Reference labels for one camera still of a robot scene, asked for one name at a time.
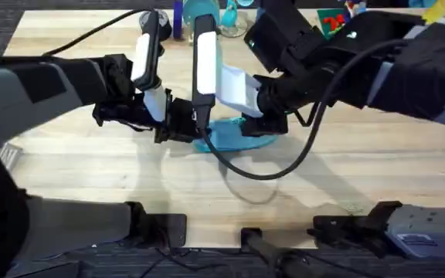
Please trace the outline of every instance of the white plastic part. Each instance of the white plastic part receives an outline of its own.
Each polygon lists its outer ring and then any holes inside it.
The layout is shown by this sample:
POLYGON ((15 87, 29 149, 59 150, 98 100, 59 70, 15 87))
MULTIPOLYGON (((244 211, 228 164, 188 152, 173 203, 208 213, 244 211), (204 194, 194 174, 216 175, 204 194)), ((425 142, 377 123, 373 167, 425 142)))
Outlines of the white plastic part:
POLYGON ((135 58, 131 69, 131 80, 133 81, 143 77, 147 71, 148 43, 150 40, 151 35, 148 33, 142 34, 142 36, 137 39, 135 58))
POLYGON ((221 53, 216 32, 205 32, 197 39, 197 90, 214 94, 221 80, 221 53))
MULTIPOLYGON (((135 58, 131 68, 131 80, 142 78, 147 71, 148 45, 151 35, 145 33, 137 39, 135 48, 135 58)), ((162 86, 151 88, 144 92, 144 103, 152 118, 156 121, 163 121, 166 115, 166 92, 162 86)))
POLYGON ((156 121, 163 121, 166 117, 166 92, 162 86, 155 89, 146 90, 144 103, 152 118, 156 121))
POLYGON ((262 117, 257 105, 261 84, 242 69, 222 66, 222 80, 216 97, 220 103, 251 117, 262 117))

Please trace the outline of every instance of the wooden table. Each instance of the wooden table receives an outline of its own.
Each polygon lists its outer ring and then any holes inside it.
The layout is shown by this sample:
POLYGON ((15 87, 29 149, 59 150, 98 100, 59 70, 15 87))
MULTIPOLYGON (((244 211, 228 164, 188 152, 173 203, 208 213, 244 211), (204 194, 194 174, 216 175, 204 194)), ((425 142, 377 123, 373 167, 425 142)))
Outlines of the wooden table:
MULTIPOLYGON (((420 10, 403 12, 420 14, 420 10)), ((39 55, 124 11, 26 12, 6 55, 39 55)), ((254 18, 255 11, 246 11, 254 18)), ((317 24, 315 10, 303 10, 317 24)), ((65 51, 67 58, 125 53, 141 34, 134 15, 65 51)), ((240 39, 221 39, 225 63, 266 71, 240 39)), ((176 97, 192 92, 192 47, 168 40, 159 76, 176 97)), ((445 126, 339 103, 328 110, 312 152, 277 181, 252 181, 227 171, 190 144, 153 143, 153 134, 106 123, 84 107, 15 138, 25 154, 12 172, 35 195, 99 202, 139 201, 148 212, 185 213, 187 246, 235 247, 242 227, 261 227, 282 246, 313 247, 305 235, 317 214, 367 213, 382 200, 445 207, 445 126)), ((238 113, 220 104, 212 118, 238 113)), ((287 167, 308 129, 290 118, 290 133, 263 149, 230 154, 256 173, 287 167)))

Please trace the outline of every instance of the gray carpet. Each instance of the gray carpet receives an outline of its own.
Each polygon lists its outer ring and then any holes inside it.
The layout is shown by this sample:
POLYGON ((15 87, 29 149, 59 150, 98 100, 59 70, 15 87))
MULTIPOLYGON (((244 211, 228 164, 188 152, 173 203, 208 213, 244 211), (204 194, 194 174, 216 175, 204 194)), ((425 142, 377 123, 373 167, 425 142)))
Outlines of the gray carpet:
MULTIPOLYGON (((111 9, 139 8, 141 5, 153 4, 156 8, 169 8, 171 0, 0 0, 0 55, 11 39, 23 11, 26 9, 111 9)), ((336 0, 299 0, 300 8, 331 8, 339 5, 336 0)), ((369 5, 383 6, 389 0, 369 1, 369 5)), ((252 256, 227 256, 217 253, 192 253, 183 258, 191 265, 207 263, 228 263, 238 277, 272 277, 273 274, 262 264, 260 259, 252 256)), ((351 266, 379 276, 389 277, 429 277, 445 278, 445 260, 423 259, 406 261, 400 258, 379 260, 368 253, 346 252, 338 250, 311 250, 316 256, 322 256, 341 265, 351 266)), ((115 244, 100 245, 64 254, 55 259, 17 265, 10 273, 15 276, 32 270, 55 266, 64 262, 81 262, 81 277, 139 277, 159 255, 153 250, 125 249, 115 244)), ((328 270, 330 266, 322 265, 328 270)), ((204 270, 190 273, 170 262, 163 262, 150 277, 229 277, 228 269, 204 270)))

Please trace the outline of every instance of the blue plastic piece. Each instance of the blue plastic piece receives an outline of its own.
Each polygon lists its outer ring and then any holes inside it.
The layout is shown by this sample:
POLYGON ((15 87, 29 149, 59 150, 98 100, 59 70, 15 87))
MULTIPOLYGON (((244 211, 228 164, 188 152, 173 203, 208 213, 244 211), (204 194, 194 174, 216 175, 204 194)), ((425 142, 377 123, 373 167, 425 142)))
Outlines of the blue plastic piece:
POLYGON ((200 15, 212 14, 219 25, 219 4, 214 0, 185 0, 183 2, 183 21, 193 26, 195 19, 200 15))
POLYGON ((233 27, 236 24, 236 19, 238 19, 238 6, 233 0, 228 0, 226 11, 221 19, 221 25, 233 27))
POLYGON ((173 38, 182 38, 182 24, 183 24, 183 1, 175 0, 174 6, 174 18, 173 18, 173 38))
POLYGON ((248 7, 249 5, 253 4, 253 0, 237 0, 238 4, 242 7, 248 7))
MULTIPOLYGON (((267 146, 277 139, 277 135, 264 135, 261 137, 244 137, 239 126, 245 119, 242 117, 211 120, 209 127, 212 130, 210 141, 218 151, 243 151, 267 146)), ((203 139, 193 141, 195 148, 201 152, 210 152, 203 139)))

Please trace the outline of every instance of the cable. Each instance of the cable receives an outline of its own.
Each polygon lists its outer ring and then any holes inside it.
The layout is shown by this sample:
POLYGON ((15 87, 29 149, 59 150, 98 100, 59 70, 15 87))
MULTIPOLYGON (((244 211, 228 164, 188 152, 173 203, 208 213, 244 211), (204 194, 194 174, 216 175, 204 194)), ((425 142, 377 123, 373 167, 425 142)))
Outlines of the cable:
POLYGON ((338 263, 334 263, 334 262, 332 262, 332 261, 330 261, 328 259, 322 259, 321 257, 312 255, 312 254, 310 254, 308 252, 305 252, 305 251, 301 251, 301 253, 303 253, 304 256, 309 256, 312 259, 315 259, 315 260, 317 260, 319 262, 328 264, 329 266, 333 266, 333 267, 335 267, 337 269, 340 269, 340 270, 344 270, 344 271, 347 271, 347 272, 350 272, 350 273, 354 273, 354 274, 358 274, 358 275, 361 275, 361 276, 365 276, 365 277, 368 277, 368 278, 382 278, 381 276, 377 276, 377 275, 373 275, 373 274, 370 274, 370 273, 366 273, 366 272, 363 272, 361 270, 357 270, 357 269, 354 269, 354 268, 351 268, 351 267, 348 267, 348 266, 342 266, 342 265, 340 265, 338 263))
POLYGON ((381 42, 362 53, 359 53, 357 56, 353 57, 348 63, 346 63, 345 66, 339 70, 339 72, 334 76, 331 83, 329 83, 329 86, 325 90, 324 94, 322 95, 322 98, 320 100, 320 105, 318 107, 317 115, 315 116, 315 121, 312 125, 310 134, 308 135, 307 143, 305 144, 303 150, 301 151, 300 155, 298 155, 297 159, 290 164, 287 168, 285 168, 282 171, 277 172, 276 174, 271 175, 255 175, 252 173, 249 173, 247 171, 244 171, 236 166, 234 166, 231 162, 229 162, 227 159, 224 158, 224 156, 221 155, 221 153, 214 147, 212 142, 209 139, 209 135, 207 134, 206 129, 201 129, 200 134, 202 135, 202 138, 204 139, 204 142, 209 147, 210 151, 217 157, 217 159, 224 164, 227 168, 231 169, 232 171, 236 172, 238 175, 242 175, 245 178, 251 178, 258 181, 268 181, 273 180, 277 178, 282 178, 283 176, 289 174, 294 169, 296 169, 301 162, 307 157, 308 152, 310 151, 312 145, 314 144, 315 137, 317 136, 318 129, 322 122, 322 117, 324 116, 325 109, 327 107, 327 102, 329 97, 333 94, 335 90, 337 90, 338 86, 341 84, 341 81, 345 78, 346 74, 358 63, 360 63, 363 59, 371 56, 372 54, 383 50, 388 49, 394 46, 404 46, 408 42, 407 39, 394 39, 389 40, 387 42, 381 42))
POLYGON ((166 260, 165 257, 162 257, 160 259, 158 259, 157 261, 155 261, 154 263, 151 264, 151 266, 149 266, 143 273, 142 275, 140 275, 139 278, 145 278, 159 263, 162 263, 166 260))
POLYGON ((91 35, 99 32, 100 30, 102 30, 102 29, 104 29, 104 28, 106 28, 108 26, 111 26, 111 25, 113 25, 116 22, 119 22, 120 20, 123 20, 123 19, 127 18, 130 15, 134 15, 134 14, 137 14, 139 12, 153 12, 153 11, 154 10, 151 9, 151 8, 138 8, 138 9, 126 12, 123 15, 120 15, 120 16, 118 16, 115 19, 111 19, 110 21, 104 23, 103 25, 100 25, 100 26, 90 30, 89 32, 86 32, 85 34, 79 36, 78 38, 74 39, 73 41, 68 42, 66 45, 58 47, 57 49, 53 49, 53 50, 50 50, 50 51, 44 53, 43 56, 53 56, 53 55, 56 55, 57 53, 61 53, 62 51, 65 51, 65 50, 75 46, 77 43, 79 43, 79 42, 85 40, 86 38, 90 37, 91 35))
POLYGON ((192 272, 198 272, 200 270, 207 270, 207 269, 216 269, 216 268, 220 268, 220 267, 227 267, 229 268, 229 270, 231 270, 231 274, 233 276, 233 278, 235 278, 235 273, 233 272, 233 268, 225 263, 211 263, 208 265, 204 265, 204 266, 189 266, 185 263, 182 263, 180 261, 178 261, 177 259, 175 259, 173 256, 168 255, 168 254, 164 254, 161 250, 159 249, 155 249, 155 251, 157 251, 161 256, 163 256, 165 259, 171 261, 174 264, 177 264, 179 266, 181 266, 182 268, 186 269, 186 270, 190 270, 192 272))

